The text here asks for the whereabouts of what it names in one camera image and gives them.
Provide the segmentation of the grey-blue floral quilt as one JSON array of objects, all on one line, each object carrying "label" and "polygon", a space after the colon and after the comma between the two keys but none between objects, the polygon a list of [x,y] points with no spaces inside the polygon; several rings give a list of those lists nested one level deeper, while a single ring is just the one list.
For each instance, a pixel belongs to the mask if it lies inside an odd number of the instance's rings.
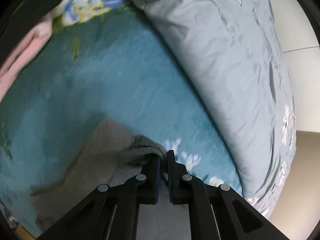
[{"label": "grey-blue floral quilt", "polygon": [[290,75],[270,0],[131,0],[178,59],[223,137],[244,198],[270,217],[296,153]]}]

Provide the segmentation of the grey long pants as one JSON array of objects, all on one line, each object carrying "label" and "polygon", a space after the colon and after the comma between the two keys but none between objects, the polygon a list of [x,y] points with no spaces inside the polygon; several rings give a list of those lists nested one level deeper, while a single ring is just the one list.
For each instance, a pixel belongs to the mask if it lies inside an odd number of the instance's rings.
[{"label": "grey long pants", "polygon": [[[132,134],[110,118],[102,120],[62,178],[32,189],[30,200],[40,232],[49,229],[100,184],[120,185],[138,174],[149,153],[166,161],[162,145]],[[137,239],[190,238],[188,207],[171,204],[168,176],[162,173],[158,203],[140,207]]]}]

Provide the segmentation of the teal floral bed sheet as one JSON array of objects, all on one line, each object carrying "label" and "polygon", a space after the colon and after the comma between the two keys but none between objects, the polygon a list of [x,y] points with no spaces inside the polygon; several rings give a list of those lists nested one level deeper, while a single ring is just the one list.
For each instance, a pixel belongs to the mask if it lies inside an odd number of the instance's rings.
[{"label": "teal floral bed sheet", "polygon": [[53,34],[1,102],[1,202],[37,237],[108,181],[107,134],[124,127],[206,183],[242,185],[182,68],[125,0],[62,0]]}]

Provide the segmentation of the pink folded garment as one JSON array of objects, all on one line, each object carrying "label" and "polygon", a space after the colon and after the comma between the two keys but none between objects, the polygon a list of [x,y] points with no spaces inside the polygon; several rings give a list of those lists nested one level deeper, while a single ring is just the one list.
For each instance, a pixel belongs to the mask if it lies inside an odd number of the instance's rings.
[{"label": "pink folded garment", "polygon": [[30,63],[46,45],[53,33],[53,17],[49,12],[18,43],[1,65],[1,101],[21,70]]}]

